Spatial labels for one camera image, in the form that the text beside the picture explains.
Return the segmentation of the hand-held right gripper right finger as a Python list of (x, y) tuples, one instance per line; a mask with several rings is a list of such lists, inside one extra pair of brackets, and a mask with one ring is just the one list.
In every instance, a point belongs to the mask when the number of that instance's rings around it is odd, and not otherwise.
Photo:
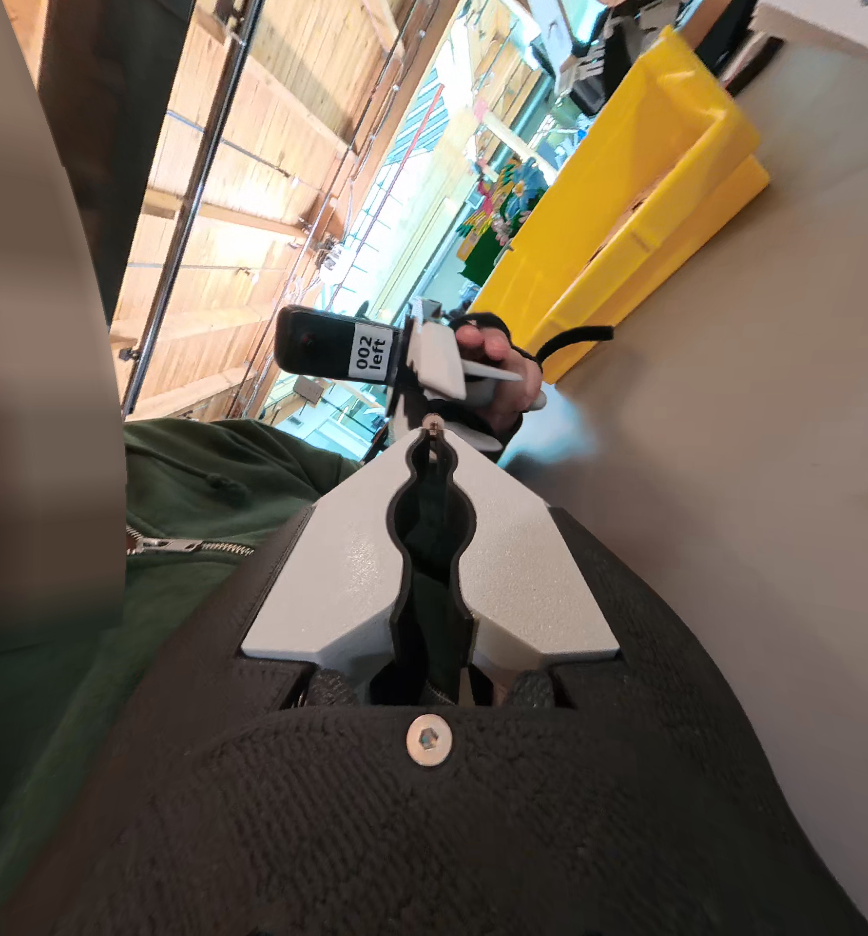
[(545, 500), (454, 430), (436, 429), (434, 450), (460, 526), (449, 586), (458, 660), (443, 666), (449, 690), (435, 685), (437, 696), (460, 704), (471, 667), (491, 705), (523, 672), (614, 660), (613, 627)]

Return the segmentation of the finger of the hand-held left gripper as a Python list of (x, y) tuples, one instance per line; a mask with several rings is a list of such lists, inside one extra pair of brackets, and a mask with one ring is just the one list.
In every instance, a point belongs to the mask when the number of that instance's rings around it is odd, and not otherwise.
[(407, 385), (436, 399), (465, 402), (463, 358), (455, 333), (420, 314), (407, 318)]
[(445, 429), (486, 457), (500, 457), (505, 445), (497, 438), (463, 424), (445, 424)]

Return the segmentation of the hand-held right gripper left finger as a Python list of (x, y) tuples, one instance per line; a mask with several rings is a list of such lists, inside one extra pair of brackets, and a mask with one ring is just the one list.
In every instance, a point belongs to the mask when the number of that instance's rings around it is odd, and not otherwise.
[(420, 701), (427, 654), (394, 518), (430, 442), (411, 430), (315, 502), (251, 619), (246, 657), (338, 671), (375, 704)]

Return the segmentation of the person's left hand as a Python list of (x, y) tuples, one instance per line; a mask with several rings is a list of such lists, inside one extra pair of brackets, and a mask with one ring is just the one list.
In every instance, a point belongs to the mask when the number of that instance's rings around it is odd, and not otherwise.
[(467, 405), (494, 433), (510, 437), (517, 430), (520, 416), (532, 406), (542, 391), (540, 366), (512, 347), (508, 336), (496, 328), (466, 324), (455, 332), (455, 339), (464, 359), (519, 376), (518, 381), (498, 381), (488, 404), (476, 408)]

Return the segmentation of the person's green jacket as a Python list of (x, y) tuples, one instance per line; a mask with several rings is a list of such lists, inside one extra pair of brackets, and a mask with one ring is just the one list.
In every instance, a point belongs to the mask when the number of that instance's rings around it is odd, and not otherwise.
[(77, 798), (159, 649), (360, 464), (252, 419), (128, 423), (120, 611), (0, 637), (0, 907)]

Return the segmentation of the colourful printed banner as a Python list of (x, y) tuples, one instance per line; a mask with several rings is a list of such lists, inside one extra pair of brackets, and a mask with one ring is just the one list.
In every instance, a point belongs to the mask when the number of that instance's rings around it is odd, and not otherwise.
[(510, 160), (491, 185), (478, 181), (482, 202), (455, 229), (461, 238), (457, 257), (462, 276), (483, 287), (504, 252), (548, 189), (537, 160)]

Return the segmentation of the yellow plastic bin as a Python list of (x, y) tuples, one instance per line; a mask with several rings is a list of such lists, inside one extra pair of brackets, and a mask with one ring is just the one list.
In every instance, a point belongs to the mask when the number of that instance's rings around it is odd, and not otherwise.
[(581, 327), (616, 327), (769, 184), (768, 172), (749, 156), (694, 208), (658, 247), (637, 232), (637, 212), (576, 277), (529, 342), (540, 350), (560, 333)]
[(685, 39), (665, 27), (590, 126), (482, 287), (492, 312), (530, 342), (581, 271), (637, 212), (658, 247), (755, 156), (759, 135)]

